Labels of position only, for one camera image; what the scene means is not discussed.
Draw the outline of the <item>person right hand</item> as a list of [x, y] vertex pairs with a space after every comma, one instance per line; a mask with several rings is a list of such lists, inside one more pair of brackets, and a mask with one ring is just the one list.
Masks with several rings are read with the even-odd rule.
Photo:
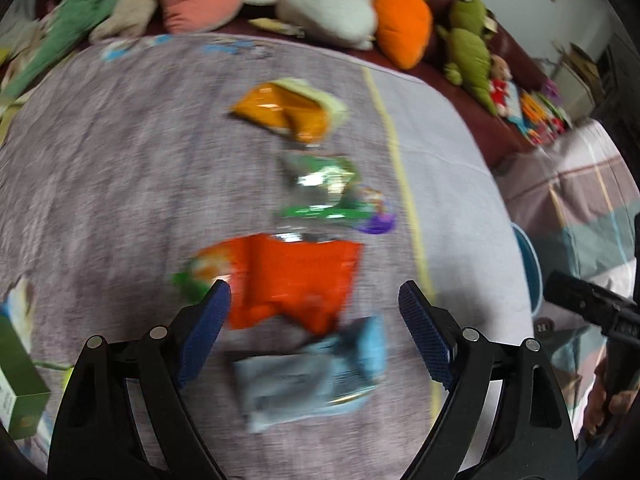
[[582, 428], [590, 436], [594, 436], [604, 423], [605, 403], [608, 404], [608, 411], [612, 415], [626, 415], [639, 391], [639, 386], [635, 386], [630, 390], [621, 391], [613, 396], [612, 399], [609, 399], [604, 386], [604, 375], [607, 367], [608, 359], [604, 358], [594, 370], [596, 381], [588, 396], [587, 406], [584, 411], [584, 423], [582, 424]]

